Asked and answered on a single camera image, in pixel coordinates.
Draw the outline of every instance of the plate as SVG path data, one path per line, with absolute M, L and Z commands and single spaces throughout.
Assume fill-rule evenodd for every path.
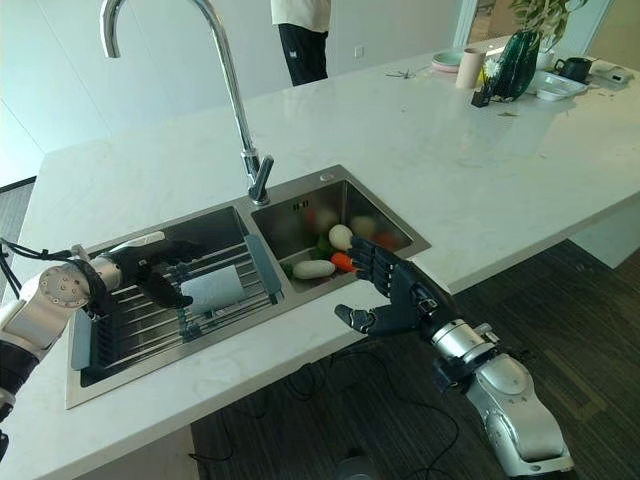
M 456 73 L 461 60 L 462 52 L 440 52 L 433 56 L 431 65 L 441 72 Z

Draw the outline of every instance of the black pants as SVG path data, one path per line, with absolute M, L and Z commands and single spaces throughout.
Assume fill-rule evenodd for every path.
M 294 86 L 327 78 L 324 53 L 329 32 L 318 33 L 297 25 L 278 25 L 284 58 Z

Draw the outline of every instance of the faucet spout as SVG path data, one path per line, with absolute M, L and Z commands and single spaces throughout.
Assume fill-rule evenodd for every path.
M 262 183 L 261 188 L 254 188 L 256 187 L 256 182 L 259 179 L 259 172 L 261 170 L 260 157 L 251 140 L 251 133 L 249 132 L 244 104 L 240 97 L 238 77 L 236 76 L 236 69 L 231 57 L 231 49 L 229 47 L 227 32 L 220 20 L 220 17 L 218 16 L 218 13 L 216 12 L 216 9 L 209 0 L 191 1 L 197 5 L 204 17 L 207 19 L 207 23 L 211 28 L 213 39 L 218 50 L 220 63 L 222 64 L 222 72 L 224 74 L 225 83 L 227 84 L 227 90 L 229 91 L 229 97 L 231 98 L 231 106 L 233 107 L 236 124 L 238 126 L 238 131 L 240 132 L 240 139 L 242 140 L 242 160 L 244 162 L 247 176 L 251 182 L 251 186 L 249 187 L 249 196 L 256 204 L 264 205 L 269 202 L 269 197 L 266 195 L 266 191 L 264 190 L 267 178 L 260 178 L 260 182 Z M 104 0 L 100 9 L 100 37 L 104 53 L 109 58 L 117 58 L 120 56 L 118 38 L 116 35 L 116 22 L 120 8 L 124 2 L 125 0 Z M 270 166 L 263 170 L 267 172 L 267 177 L 270 170 Z M 254 198 L 254 194 L 256 192 L 259 193 L 259 198 Z

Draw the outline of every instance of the metal rack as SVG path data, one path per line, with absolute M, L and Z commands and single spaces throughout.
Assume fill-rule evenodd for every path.
M 117 310 L 94 323 L 90 372 L 102 378 L 111 376 L 146 358 L 214 332 L 272 305 L 273 296 L 268 295 L 245 242 L 179 267 L 183 277 L 196 278 L 229 265 L 235 265 L 245 298 L 209 316 L 193 315 L 189 307 L 158 307 L 144 297 L 137 286 L 114 292 Z M 174 286 L 179 287 L 179 279 L 171 268 L 167 268 L 163 274 Z M 185 326 L 197 326 L 195 330 L 198 334 L 186 335 Z

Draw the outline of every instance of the glass vase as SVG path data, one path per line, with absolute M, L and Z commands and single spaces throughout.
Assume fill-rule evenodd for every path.
M 541 34 L 518 30 L 507 42 L 498 61 L 499 71 L 491 82 L 494 100 L 511 102 L 522 95 L 536 73 Z

